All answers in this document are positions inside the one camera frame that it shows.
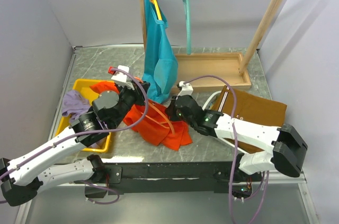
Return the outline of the orange t shirt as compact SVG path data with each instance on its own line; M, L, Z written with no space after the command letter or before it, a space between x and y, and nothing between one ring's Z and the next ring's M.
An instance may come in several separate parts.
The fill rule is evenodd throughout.
M148 100L148 102L149 101L153 102L157 108L165 114L165 106L152 100ZM134 124L141 118L144 111L144 106L134 105L123 119L124 124L127 126ZM147 114L158 122L164 122L164 119L150 107L148 108ZM154 146L162 144L165 147L175 151L178 151L181 146L186 146L193 143L189 134L189 126L185 122L171 121L171 123L175 130L174 134L171 133L169 128L163 128L159 124L149 120L146 117L144 117L144 119L139 124L132 127L132 130L139 133L143 140Z

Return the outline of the orange plastic hanger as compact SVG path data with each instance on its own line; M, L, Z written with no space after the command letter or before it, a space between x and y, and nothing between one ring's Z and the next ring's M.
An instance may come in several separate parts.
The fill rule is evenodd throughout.
M159 110L157 108L157 106L151 101L149 101L149 107L152 110L154 110L155 112L157 112L164 119L164 122L158 122L155 119L153 119L152 117L150 117L148 114L146 114L146 118L148 118L149 120L152 120L153 122L159 124L163 128L169 128L171 133L174 134L174 132L175 132L174 127L173 127L171 121L167 118L167 116L161 110Z

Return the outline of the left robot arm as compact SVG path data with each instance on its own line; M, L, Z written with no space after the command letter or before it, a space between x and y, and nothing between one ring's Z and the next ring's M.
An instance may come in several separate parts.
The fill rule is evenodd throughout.
M105 178L105 165L98 155L73 164L56 163L120 131L118 126L134 105L148 104L149 82L118 83L117 87L117 92L101 93L87 112L45 144L16 159L1 159L1 191L6 203L19 206L60 184L98 183Z

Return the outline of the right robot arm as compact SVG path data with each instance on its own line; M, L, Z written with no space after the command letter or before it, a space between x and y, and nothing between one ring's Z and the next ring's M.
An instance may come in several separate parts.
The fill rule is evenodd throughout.
M220 109L202 108L190 95L174 96L165 109L171 121L183 121L196 132L221 140L236 139L235 147L245 143L260 149L236 154L232 172L225 179L235 183L265 171L278 171L297 178L300 176L308 145L290 124L281 127L265 126L232 118Z

